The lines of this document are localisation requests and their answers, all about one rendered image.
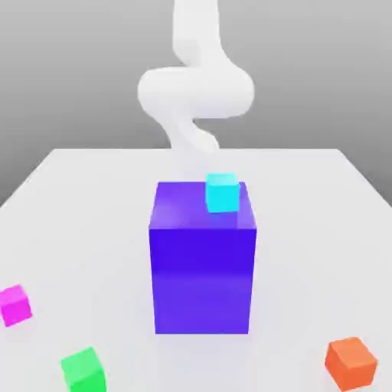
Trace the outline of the small cyan cube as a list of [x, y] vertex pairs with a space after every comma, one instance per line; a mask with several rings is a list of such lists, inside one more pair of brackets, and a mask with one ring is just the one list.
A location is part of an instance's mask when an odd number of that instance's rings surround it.
[[237, 212], [240, 202], [237, 176], [231, 172], [207, 174], [205, 202], [210, 213]]

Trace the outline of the small green cube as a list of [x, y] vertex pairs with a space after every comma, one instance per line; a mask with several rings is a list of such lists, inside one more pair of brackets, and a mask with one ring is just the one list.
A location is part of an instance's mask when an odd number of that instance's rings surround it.
[[68, 392], [107, 392], [103, 366], [92, 347], [60, 361]]

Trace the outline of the small magenta cube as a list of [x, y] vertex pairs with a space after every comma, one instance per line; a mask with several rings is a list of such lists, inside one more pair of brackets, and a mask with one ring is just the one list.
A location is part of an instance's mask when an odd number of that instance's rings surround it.
[[0, 291], [0, 313], [5, 327], [32, 317], [29, 299], [22, 285], [17, 284]]

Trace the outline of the small orange cube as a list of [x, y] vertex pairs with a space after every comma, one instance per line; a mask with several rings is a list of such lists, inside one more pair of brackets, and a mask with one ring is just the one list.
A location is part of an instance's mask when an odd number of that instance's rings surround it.
[[325, 367], [341, 392], [371, 385], [377, 363], [376, 357], [358, 337], [328, 344]]

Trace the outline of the large purple box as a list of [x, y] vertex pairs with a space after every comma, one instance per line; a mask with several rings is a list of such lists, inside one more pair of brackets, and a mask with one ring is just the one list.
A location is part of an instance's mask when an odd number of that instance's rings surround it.
[[256, 221], [245, 183], [237, 212], [210, 213], [203, 182], [160, 182], [149, 223], [155, 331], [246, 334]]

